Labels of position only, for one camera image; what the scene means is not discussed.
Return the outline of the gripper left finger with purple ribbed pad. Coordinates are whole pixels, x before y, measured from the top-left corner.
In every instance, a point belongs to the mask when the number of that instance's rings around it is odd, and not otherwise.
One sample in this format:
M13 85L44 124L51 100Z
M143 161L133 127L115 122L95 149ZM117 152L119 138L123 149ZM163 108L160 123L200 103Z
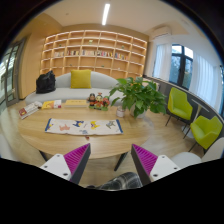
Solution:
M90 154L91 146L90 144L85 144L65 155L55 154L51 159L41 166L41 169L68 180L74 184L78 184Z

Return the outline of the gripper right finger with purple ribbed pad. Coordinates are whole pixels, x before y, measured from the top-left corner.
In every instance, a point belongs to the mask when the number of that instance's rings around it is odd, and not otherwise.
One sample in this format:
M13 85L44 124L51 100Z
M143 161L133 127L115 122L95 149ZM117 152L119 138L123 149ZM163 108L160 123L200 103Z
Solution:
M131 155L143 185L148 185L179 170L179 167L166 155L156 156L136 144L132 145Z

